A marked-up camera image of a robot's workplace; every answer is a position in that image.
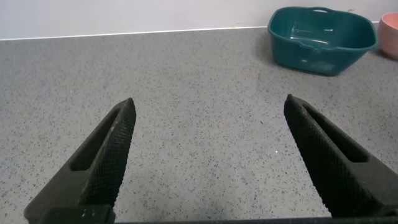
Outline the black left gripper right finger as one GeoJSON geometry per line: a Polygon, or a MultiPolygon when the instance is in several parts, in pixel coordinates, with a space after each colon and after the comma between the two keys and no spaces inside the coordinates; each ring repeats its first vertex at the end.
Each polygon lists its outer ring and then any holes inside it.
{"type": "Polygon", "coordinates": [[[397,174],[311,104],[293,95],[284,116],[333,217],[397,217],[397,174]]]}

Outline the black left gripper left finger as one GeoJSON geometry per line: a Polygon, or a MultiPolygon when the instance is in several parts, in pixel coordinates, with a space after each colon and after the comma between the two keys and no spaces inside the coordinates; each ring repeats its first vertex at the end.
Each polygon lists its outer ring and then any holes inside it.
{"type": "Polygon", "coordinates": [[[114,223],[136,123],[132,98],[102,119],[24,210],[29,223],[114,223]]]}

